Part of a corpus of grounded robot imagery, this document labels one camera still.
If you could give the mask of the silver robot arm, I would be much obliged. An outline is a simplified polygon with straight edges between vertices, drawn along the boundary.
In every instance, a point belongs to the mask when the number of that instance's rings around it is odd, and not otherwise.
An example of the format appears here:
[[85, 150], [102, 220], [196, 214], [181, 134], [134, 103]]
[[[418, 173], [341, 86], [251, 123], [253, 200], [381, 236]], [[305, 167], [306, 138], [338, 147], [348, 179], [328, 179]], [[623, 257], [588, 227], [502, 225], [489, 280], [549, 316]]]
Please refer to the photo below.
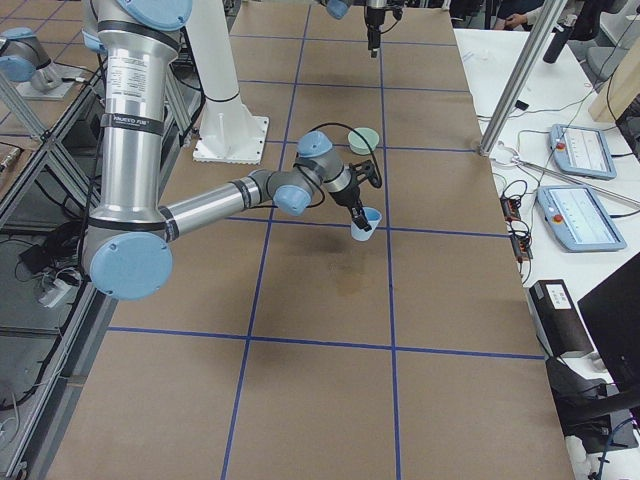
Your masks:
[[256, 167], [247, 176], [160, 206], [166, 81], [183, 43], [196, 64], [204, 102], [195, 158], [258, 165], [269, 121], [244, 105], [224, 7], [219, 1], [87, 1], [86, 46], [106, 58], [99, 205], [89, 214], [82, 265], [100, 292], [118, 300], [154, 294], [173, 268], [170, 243], [236, 213], [272, 203], [297, 216], [328, 194], [370, 231], [360, 186], [382, 183], [374, 160], [345, 164], [314, 129], [298, 142], [288, 171]]
[[[403, 9], [406, 1], [396, 0], [367, 0], [367, 1], [350, 1], [350, 0], [327, 0], [319, 1], [324, 6], [327, 13], [334, 19], [342, 19], [353, 5], [363, 6], [363, 18], [367, 33], [367, 46], [370, 56], [376, 58], [378, 56], [381, 37], [394, 28], [394, 26], [402, 19]], [[395, 19], [395, 23], [387, 30], [382, 27], [385, 23], [386, 14], [390, 12]]]

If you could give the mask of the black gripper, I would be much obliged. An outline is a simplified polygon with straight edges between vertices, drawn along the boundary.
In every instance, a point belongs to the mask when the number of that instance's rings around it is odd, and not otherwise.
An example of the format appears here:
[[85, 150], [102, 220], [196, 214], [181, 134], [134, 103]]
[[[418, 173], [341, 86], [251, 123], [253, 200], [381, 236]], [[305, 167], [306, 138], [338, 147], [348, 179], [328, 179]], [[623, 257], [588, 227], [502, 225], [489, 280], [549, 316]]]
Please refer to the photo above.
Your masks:
[[360, 185], [365, 181], [373, 188], [381, 187], [380, 171], [373, 159], [344, 166], [335, 179], [327, 182], [327, 192], [337, 205], [349, 209], [352, 226], [359, 231], [372, 229], [360, 199]]
[[402, 0], [366, 0], [364, 6], [364, 20], [369, 34], [368, 50], [370, 56], [376, 59], [379, 54], [382, 33], [382, 26], [385, 22], [385, 16], [387, 12], [391, 12], [395, 21], [398, 22], [403, 16], [403, 1]]

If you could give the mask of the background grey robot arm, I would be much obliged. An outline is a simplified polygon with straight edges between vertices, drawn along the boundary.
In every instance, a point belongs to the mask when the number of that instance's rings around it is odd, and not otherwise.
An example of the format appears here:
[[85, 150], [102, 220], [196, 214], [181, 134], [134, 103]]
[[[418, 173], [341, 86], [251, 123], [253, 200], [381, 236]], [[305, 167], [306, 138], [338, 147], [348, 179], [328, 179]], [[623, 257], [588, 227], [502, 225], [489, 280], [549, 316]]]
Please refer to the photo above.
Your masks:
[[54, 62], [27, 27], [1, 33], [1, 73], [30, 100], [61, 100], [73, 84], [85, 80], [81, 68]]

